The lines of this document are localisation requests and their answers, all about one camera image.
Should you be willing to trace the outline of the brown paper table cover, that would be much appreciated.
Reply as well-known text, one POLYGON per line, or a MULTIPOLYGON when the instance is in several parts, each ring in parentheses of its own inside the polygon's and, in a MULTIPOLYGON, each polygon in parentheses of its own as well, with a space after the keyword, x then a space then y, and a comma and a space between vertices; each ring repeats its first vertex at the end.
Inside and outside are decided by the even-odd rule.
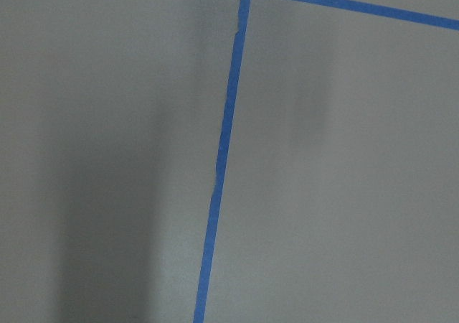
MULTIPOLYGON (((1 320, 191 322, 240 0, 1 0, 1 320)), ((458 32, 251 0, 206 322, 458 320, 458 32)))

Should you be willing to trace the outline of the blue tape grid lines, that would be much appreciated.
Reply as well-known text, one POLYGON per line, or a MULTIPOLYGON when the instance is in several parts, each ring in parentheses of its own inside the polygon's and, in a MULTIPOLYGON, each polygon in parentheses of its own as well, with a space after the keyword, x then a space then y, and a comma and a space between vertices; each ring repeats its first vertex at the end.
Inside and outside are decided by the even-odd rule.
MULTIPOLYGON (((458 19, 425 14, 418 11, 399 9, 391 6, 372 4, 356 0, 287 0, 304 4, 324 6, 332 9, 352 11, 361 14, 374 15, 389 19, 423 24, 441 29, 458 30, 458 19)), ((212 274, 214 249, 217 240, 219 214, 221 210, 222 194, 227 170, 227 160, 230 150, 232 126, 235 106, 237 102, 238 86, 242 68, 245 38, 250 15, 251 0, 239 0, 237 10, 237 28, 233 38, 232 56, 227 79, 223 117, 219 135, 217 157, 215 162, 215 176, 212 196, 209 201, 207 228, 204 237, 202 261, 199 271, 197 294, 194 305, 193 322, 205 320, 209 284, 212 274)))

